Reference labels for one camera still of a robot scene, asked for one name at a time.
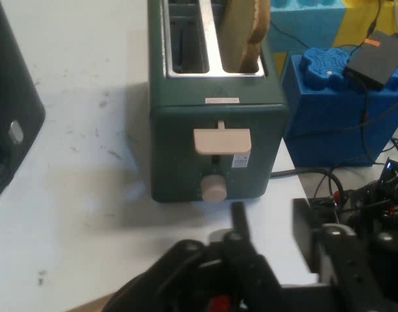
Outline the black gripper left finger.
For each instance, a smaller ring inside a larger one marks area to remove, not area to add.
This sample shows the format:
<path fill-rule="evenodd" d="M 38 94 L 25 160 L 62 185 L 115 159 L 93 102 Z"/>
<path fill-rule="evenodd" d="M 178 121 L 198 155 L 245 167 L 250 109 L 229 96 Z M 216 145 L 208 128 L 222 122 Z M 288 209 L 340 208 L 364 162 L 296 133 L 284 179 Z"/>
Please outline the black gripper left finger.
<path fill-rule="evenodd" d="M 244 203 L 230 205 L 232 229 L 211 242 L 199 266 L 211 311 L 280 311 L 280 284 L 251 242 Z"/>

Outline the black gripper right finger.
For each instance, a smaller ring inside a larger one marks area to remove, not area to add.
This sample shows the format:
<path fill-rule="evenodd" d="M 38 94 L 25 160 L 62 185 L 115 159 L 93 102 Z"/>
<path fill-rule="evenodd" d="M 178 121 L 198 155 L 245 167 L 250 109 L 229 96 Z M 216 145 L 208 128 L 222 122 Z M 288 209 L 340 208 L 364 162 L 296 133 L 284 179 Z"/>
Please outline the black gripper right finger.
<path fill-rule="evenodd" d="M 306 199 L 293 200 L 293 236 L 318 281 L 292 291 L 298 311 L 387 311 L 388 303 L 353 230 L 323 224 Z"/>

